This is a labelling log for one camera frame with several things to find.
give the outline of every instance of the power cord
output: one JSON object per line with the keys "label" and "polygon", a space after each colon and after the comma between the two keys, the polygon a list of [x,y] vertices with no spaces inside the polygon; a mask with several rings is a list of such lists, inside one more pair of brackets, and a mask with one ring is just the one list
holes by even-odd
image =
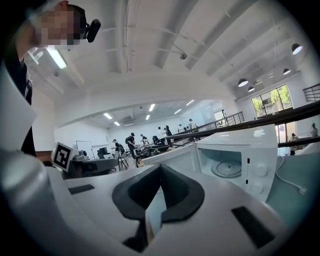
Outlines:
{"label": "power cord", "polygon": [[282,162],[280,163],[280,165],[279,165],[279,166],[276,168],[276,170],[275,170],[275,175],[276,175],[276,177],[277,177],[279,180],[281,180],[281,181],[283,181],[283,182],[285,182],[285,183],[288,183],[288,184],[296,187],[296,188],[298,189],[298,191],[299,191],[299,194],[304,195],[304,194],[307,192],[307,187],[306,187],[305,184],[303,184],[303,186],[299,186],[299,185],[297,185],[297,184],[295,184],[295,183],[292,183],[292,182],[290,182],[290,181],[288,181],[288,180],[285,180],[285,179],[279,177],[279,175],[278,175],[278,170],[279,170],[280,167],[284,164],[285,158],[284,158],[283,156],[281,156],[281,155],[278,155],[278,157],[281,157]]}

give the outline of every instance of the black pad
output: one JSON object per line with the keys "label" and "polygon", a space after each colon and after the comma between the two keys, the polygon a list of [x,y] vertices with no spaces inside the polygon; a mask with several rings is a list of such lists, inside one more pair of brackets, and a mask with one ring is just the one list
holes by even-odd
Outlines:
{"label": "black pad", "polygon": [[145,211],[160,186],[167,206],[161,223],[188,219],[205,199],[205,191],[198,182],[162,164],[118,184],[112,200],[124,217],[144,222]]}

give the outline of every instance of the white ceiling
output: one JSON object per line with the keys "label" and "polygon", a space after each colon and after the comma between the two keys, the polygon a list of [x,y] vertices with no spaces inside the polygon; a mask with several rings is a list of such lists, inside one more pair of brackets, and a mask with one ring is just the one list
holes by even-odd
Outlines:
{"label": "white ceiling", "polygon": [[[101,28],[93,43],[82,40],[79,45],[58,47],[67,62],[65,69],[58,69],[47,51],[39,65],[26,56],[34,86],[53,99],[95,87],[107,90],[110,79],[173,72],[205,74],[228,86],[239,99],[250,94],[248,87],[258,79],[263,83],[256,91],[282,80],[284,68],[294,74],[308,48],[291,17],[269,0],[70,3],[85,9],[88,23],[99,19]],[[304,49],[292,55],[295,42]],[[185,60],[180,59],[182,51],[188,55]],[[240,78],[248,79],[249,84],[239,88]],[[135,90],[129,86],[124,95]]]}
{"label": "white ceiling", "polygon": [[[186,106],[188,102],[189,101],[187,100],[163,102],[156,104],[152,111],[149,111],[150,104],[128,107],[121,110],[108,112],[112,119],[108,119],[103,114],[99,114],[91,117],[90,120],[106,128],[114,127],[114,122],[118,122],[121,126],[153,122],[155,120],[179,117],[185,111],[189,110],[192,106],[198,103],[198,101],[195,100]],[[179,109],[181,109],[181,111],[177,114],[174,114]]]}

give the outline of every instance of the railing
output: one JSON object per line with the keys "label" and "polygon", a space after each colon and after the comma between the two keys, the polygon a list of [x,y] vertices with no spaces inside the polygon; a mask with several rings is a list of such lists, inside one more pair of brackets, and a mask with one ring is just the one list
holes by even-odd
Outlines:
{"label": "railing", "polygon": [[[243,130],[243,129],[249,129],[249,128],[254,128],[259,126],[272,125],[272,124],[281,125],[281,124],[287,124],[287,123],[307,119],[313,116],[317,116],[319,113],[320,113],[320,101],[316,101],[301,107],[290,109],[285,112],[279,112],[276,115],[267,116],[259,120],[238,123],[232,126],[224,126],[224,127],[219,127],[216,129],[205,130],[205,131],[198,131],[198,132],[192,132],[192,133],[181,132],[172,136],[168,136],[167,138],[178,139],[178,140],[183,140],[187,138],[201,138],[201,137],[207,137],[212,134],[220,133],[220,132]],[[292,146],[298,146],[298,145],[303,145],[308,143],[314,143],[318,141],[320,141],[320,137],[284,142],[284,143],[279,143],[278,145],[280,146],[280,148],[283,148],[283,147],[292,147]]]}
{"label": "railing", "polygon": [[307,102],[316,102],[320,100],[320,83],[303,89]]}
{"label": "railing", "polygon": [[[186,130],[186,131],[183,131],[183,132],[180,132],[180,133],[177,133],[177,134],[174,134],[173,136],[177,136],[177,135],[186,135],[186,134],[196,134],[198,131],[210,131],[210,130],[215,130],[217,128],[221,128],[221,127],[228,127],[228,126],[233,126],[233,125],[237,125],[237,124],[241,124],[245,121],[244,119],[244,115],[242,112],[239,112],[239,113],[236,113],[236,114],[233,114],[233,115],[230,115],[230,116],[227,116],[227,117],[224,117],[222,119],[219,119],[219,120],[216,120],[216,121],[213,121],[213,122],[209,122],[207,124],[204,124],[204,125],[201,125],[201,126],[198,126],[197,128],[193,128],[193,129],[189,129],[189,130]],[[182,142],[184,139],[186,139],[185,137],[179,139],[179,140],[176,140],[173,142],[173,146],[175,146],[176,148],[177,147],[182,147],[188,143],[190,143],[191,141],[195,141],[197,140],[198,138],[196,136],[190,136],[189,138],[193,138],[192,140],[190,141],[187,141],[185,143],[182,143],[182,144],[177,144],[179,142]]]}

